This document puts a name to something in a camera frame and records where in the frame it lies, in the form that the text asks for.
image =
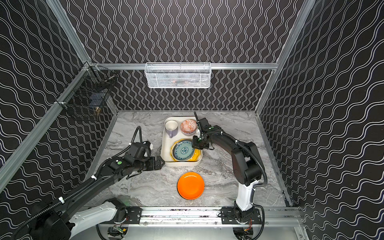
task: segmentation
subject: cable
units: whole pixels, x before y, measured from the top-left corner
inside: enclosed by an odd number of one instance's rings
[[[203,128],[201,127],[201,123],[199,121],[199,118],[197,117],[197,114],[196,112],[193,112],[195,114],[195,118],[196,118],[196,123],[197,123],[197,128],[199,129],[200,131],[200,135],[203,136]]]
[[[262,182],[261,184],[256,184],[256,186],[262,187],[262,186],[266,186],[267,185],[268,178],[266,176],[264,166],[258,161],[256,156],[253,154],[253,152],[249,148],[247,148],[247,147],[245,147],[245,146],[243,146],[241,144],[238,144],[237,143],[238,140],[236,138],[232,137],[231,135],[227,134],[226,132],[222,132],[222,131],[220,131],[220,132],[207,132],[204,135],[207,136],[207,135],[211,135],[211,134],[218,134],[218,135],[226,136],[226,137],[230,138],[231,140],[233,140],[241,149],[246,151],[248,153],[248,155],[251,156],[251,158],[253,158],[253,160],[255,160],[256,164],[259,166],[259,168],[260,168],[260,170],[262,172],[262,175],[263,175],[264,182]]]
[[[127,176],[127,178],[125,178],[126,180],[128,180],[128,179],[130,179],[131,177],[134,177],[134,176],[137,176],[137,175],[140,175],[142,172],[139,172],[139,173],[136,173],[136,174],[134,174],[134,175],[132,175],[132,176]]]
[[[248,226],[248,228],[245,229],[244,231],[248,231],[248,230],[250,230],[251,228],[252,228],[252,218],[250,218],[250,220],[249,220],[249,226]]]
[[[96,224],[96,231],[97,231],[97,234],[99,235],[99,238],[101,240],[109,240],[109,239],[106,239],[105,237],[103,237],[103,235],[101,234],[100,229],[99,229],[99,224]]]
[[[237,221],[236,218],[234,218],[234,217],[232,217],[232,216],[230,216],[230,215],[227,215],[227,214],[219,213],[217,216],[218,216],[218,217],[230,217],[230,218],[232,218],[233,220]]]
[[[136,130],[135,130],[135,133],[133,134],[131,143],[128,144],[128,146],[127,146],[126,148],[124,148],[121,152],[119,152],[118,154],[113,155],[113,156],[110,157],[109,159],[114,158],[114,157],[117,157],[117,156],[119,156],[119,155],[125,153],[125,152],[131,147],[131,144],[135,141],[135,138],[136,138],[136,135],[137,135],[137,131],[139,131],[140,143],[142,143],[143,140],[142,140],[142,136],[141,136],[141,126],[137,126],[137,128],[136,128]]]
[[[132,141],[131,141],[131,144],[135,141],[135,137],[136,137],[136,134],[137,134],[137,131],[139,131],[139,138],[140,138],[140,142],[142,143],[142,135],[141,135],[141,126],[138,126],[135,130],[135,133],[132,137]],[[114,155],[113,157],[111,158],[114,158],[122,153],[124,153],[125,151],[127,151],[129,149],[129,147],[131,146],[131,144],[129,144],[123,151],[121,151],[120,153]],[[99,177],[99,174],[101,172],[101,169],[102,167],[104,166],[104,164],[106,164],[107,161],[109,161],[111,158],[108,158],[106,160],[104,160],[100,166],[98,167],[96,173],[94,174],[94,176],[96,178]],[[41,210],[39,213],[37,213],[36,215],[32,216],[31,218],[29,218],[27,221],[23,222],[22,224],[20,224],[18,226],[18,228],[13,232],[13,234],[11,235],[11,240],[15,240],[16,239],[16,235],[21,231],[21,229],[23,229],[25,226],[27,226],[30,222],[32,222],[34,219],[48,213],[49,211],[51,211],[52,209],[54,209],[55,207],[59,206],[60,204],[62,204],[63,202],[75,197],[76,195],[78,195],[80,192],[84,191],[85,189],[87,189],[94,181],[96,181],[96,178],[89,178],[87,181],[87,183],[82,187],[80,188],[79,190],[75,191],[74,193],[72,193],[71,195],[63,198],[62,200],[58,201],[57,203],[49,206],[49,207],[46,207],[44,208],[43,210]]]
[[[264,224],[265,224],[265,213],[264,213],[264,208],[263,208],[263,206],[254,204],[253,202],[251,202],[251,204],[252,204],[252,206],[254,206],[254,207],[258,207],[258,208],[260,208],[260,209],[262,210],[262,214],[263,214],[263,217],[262,217],[262,226],[261,226],[261,228],[260,228],[259,233],[258,233],[254,238],[250,239],[250,240],[256,240],[256,239],[258,239],[258,238],[260,237],[260,235],[261,235],[262,232],[263,232]]]
[[[73,198],[74,196],[78,195],[80,192],[82,192],[83,190],[85,190],[86,188],[88,188],[94,181],[95,179],[93,178],[89,178],[87,180],[88,182],[82,187],[80,188],[79,190],[75,191],[74,193],[72,193],[71,195],[67,196],[66,198],[63,199],[63,201],[67,201],[71,198]],[[34,219],[40,217],[41,215],[44,215],[46,214],[47,212],[49,212],[50,210],[54,209],[55,207],[59,206],[61,203],[61,201],[49,206],[48,208],[40,211],[38,214],[32,216],[31,218],[29,218],[27,221],[23,222],[22,224],[19,225],[19,227],[13,232],[12,236],[11,236],[11,240],[15,240],[16,239],[16,235],[21,231],[21,229],[23,229],[25,226],[28,225],[28,223],[32,222]]]

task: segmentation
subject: red patterned bowl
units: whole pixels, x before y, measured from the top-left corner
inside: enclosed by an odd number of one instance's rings
[[[187,119],[180,125],[180,130],[187,136],[195,134],[197,130],[197,123],[193,119]]]

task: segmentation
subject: white wire basket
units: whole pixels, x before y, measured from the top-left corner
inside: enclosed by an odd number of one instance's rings
[[[146,63],[150,88],[209,88],[211,63]]]

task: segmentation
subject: basket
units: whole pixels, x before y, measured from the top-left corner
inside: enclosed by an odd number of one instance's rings
[[[209,88],[211,63],[146,63],[150,88]]]
[[[99,120],[117,73],[104,67],[91,67],[63,103],[59,103],[69,117],[77,121]]]

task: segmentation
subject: cable tie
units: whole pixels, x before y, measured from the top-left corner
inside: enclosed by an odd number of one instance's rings
[[[65,203],[63,197],[59,197],[59,200],[61,201],[61,204]]]

